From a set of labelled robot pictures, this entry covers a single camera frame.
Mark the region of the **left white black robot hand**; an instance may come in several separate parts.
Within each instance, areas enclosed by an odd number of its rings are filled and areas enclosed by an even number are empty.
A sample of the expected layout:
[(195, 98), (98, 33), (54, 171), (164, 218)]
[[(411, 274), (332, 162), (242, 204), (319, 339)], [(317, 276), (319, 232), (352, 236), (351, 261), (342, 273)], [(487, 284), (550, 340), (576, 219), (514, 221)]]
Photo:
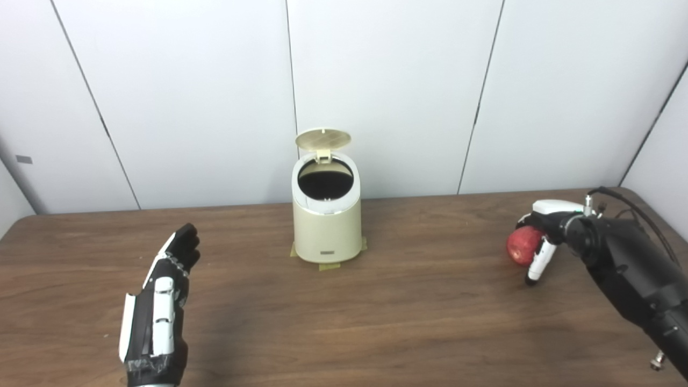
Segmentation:
[(128, 386), (181, 384), (189, 352), (184, 306), (199, 243), (196, 227), (183, 225), (160, 248), (139, 294), (125, 296), (118, 354)]

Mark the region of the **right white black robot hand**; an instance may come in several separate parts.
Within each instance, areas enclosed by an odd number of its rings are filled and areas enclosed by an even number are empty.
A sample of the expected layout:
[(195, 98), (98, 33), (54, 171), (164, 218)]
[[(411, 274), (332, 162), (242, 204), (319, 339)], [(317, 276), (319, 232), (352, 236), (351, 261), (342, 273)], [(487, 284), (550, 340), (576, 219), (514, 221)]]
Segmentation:
[(521, 217), (516, 230), (533, 226), (541, 231), (540, 241), (536, 243), (533, 262), (528, 265), (524, 282), (534, 286), (540, 281), (545, 268), (552, 260), (558, 245), (562, 243), (563, 227), (571, 218), (582, 216), (584, 206), (566, 200), (538, 200), (533, 203), (531, 213)]

